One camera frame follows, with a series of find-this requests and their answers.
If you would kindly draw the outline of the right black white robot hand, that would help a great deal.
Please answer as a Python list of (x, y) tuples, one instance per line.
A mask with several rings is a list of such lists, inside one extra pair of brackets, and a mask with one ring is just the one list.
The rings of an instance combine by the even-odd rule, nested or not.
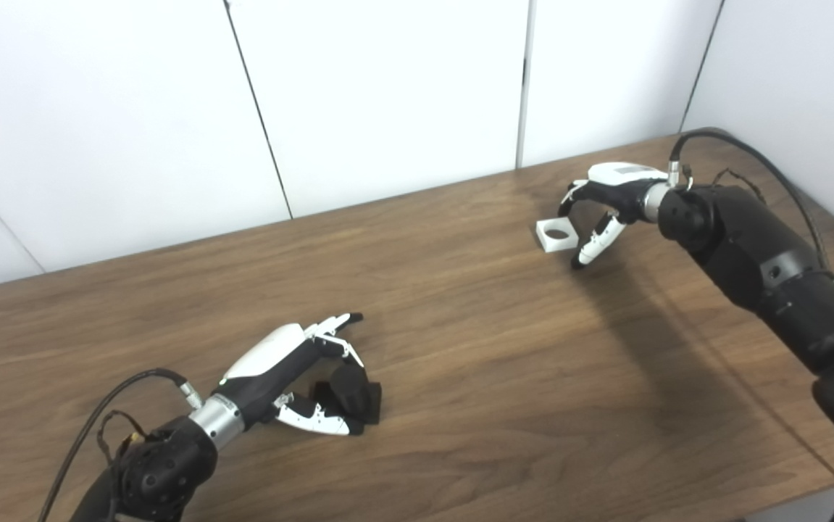
[(638, 221), (657, 222), (662, 199), (679, 181), (678, 162), (674, 162), (674, 170), (668, 174), (632, 162), (602, 162), (591, 166), (586, 178), (569, 185), (559, 205), (559, 217), (569, 217), (572, 206), (578, 202), (595, 202), (606, 207), (605, 215), (570, 261), (572, 269), (588, 267), (628, 225)]

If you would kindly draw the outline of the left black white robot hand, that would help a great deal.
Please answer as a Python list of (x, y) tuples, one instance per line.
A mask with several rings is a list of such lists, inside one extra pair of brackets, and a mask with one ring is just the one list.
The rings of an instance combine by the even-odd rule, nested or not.
[[(225, 371), (204, 404), (214, 413), (205, 431), (222, 446), (233, 429), (271, 421), (336, 436), (359, 436), (368, 424), (378, 424), (383, 388), (368, 379), (361, 357), (338, 336), (363, 318), (350, 312), (306, 328), (290, 323), (271, 331)], [(328, 382), (315, 383), (309, 397), (288, 390), (323, 359), (341, 363)]]

